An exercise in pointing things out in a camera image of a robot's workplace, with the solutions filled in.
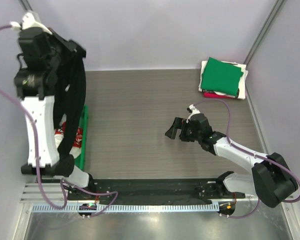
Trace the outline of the black t shirt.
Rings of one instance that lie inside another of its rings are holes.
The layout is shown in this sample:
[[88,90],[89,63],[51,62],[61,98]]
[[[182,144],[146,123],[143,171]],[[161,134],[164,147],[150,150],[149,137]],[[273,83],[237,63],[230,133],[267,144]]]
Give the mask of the black t shirt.
[[66,61],[57,71],[53,105],[53,127],[60,126],[66,115],[63,140],[57,150],[61,156],[68,155],[76,139],[81,114],[86,99],[86,72],[83,58],[79,55]]

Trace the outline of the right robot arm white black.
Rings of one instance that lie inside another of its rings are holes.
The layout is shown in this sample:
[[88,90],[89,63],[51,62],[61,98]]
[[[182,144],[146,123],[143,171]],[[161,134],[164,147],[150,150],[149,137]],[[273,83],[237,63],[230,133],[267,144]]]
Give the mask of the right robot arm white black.
[[225,134],[214,131],[202,113],[188,118],[176,117],[165,136],[172,140],[179,138],[182,142],[198,142],[204,151],[248,171],[247,175],[232,172],[222,177],[215,185],[216,194],[221,198],[239,192],[256,196],[266,206],[274,208],[299,188],[280,154],[267,155],[232,142]]

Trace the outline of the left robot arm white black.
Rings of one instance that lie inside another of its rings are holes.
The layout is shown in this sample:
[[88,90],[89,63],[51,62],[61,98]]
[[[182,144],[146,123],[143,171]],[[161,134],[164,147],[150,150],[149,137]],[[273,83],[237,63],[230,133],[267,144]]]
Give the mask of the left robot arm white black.
[[90,200],[97,192],[92,176],[75,165],[70,153],[86,100],[86,50],[42,24],[33,11],[12,28],[21,50],[14,84],[25,110],[29,144],[21,172],[64,178]]

